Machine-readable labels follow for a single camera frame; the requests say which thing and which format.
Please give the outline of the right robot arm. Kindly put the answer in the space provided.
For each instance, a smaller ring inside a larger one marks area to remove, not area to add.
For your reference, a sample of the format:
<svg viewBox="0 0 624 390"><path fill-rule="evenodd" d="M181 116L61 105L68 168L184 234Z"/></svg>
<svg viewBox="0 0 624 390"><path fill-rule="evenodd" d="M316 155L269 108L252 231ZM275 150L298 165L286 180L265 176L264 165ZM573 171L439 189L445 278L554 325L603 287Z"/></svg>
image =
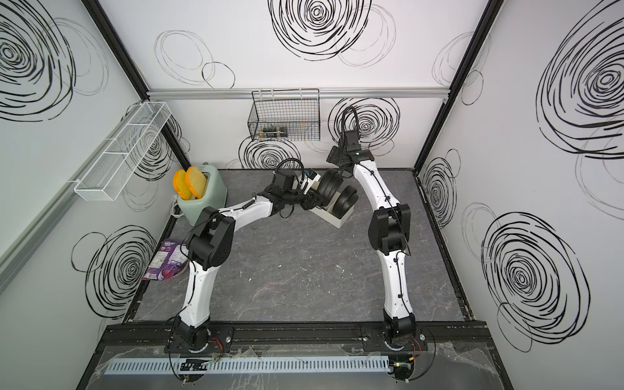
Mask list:
<svg viewBox="0 0 624 390"><path fill-rule="evenodd" d="M420 333L406 283L410 208L392 195L374 156L360 145L359 131L344 131L338 145L331 149L328 162L352 174L371 205L368 238L382 266L384 339L391 349L401 349Z"/></svg>

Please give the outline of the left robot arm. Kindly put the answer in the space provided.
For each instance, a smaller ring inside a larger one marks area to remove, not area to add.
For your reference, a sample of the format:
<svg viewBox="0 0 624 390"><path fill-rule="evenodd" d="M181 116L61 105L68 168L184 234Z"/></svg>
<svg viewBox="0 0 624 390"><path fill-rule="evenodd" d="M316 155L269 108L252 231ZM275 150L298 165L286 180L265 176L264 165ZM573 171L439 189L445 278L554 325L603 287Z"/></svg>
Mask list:
<svg viewBox="0 0 624 390"><path fill-rule="evenodd" d="M235 232L260 219L279 214L287 205L308 210L323 203L316 188L321 175L310 169L274 171L268 187L235 206L205 208L185 240L189 259L184 305L173 320L172 331L190 349L209 343L210 301L220 266L230 256Z"/></svg>

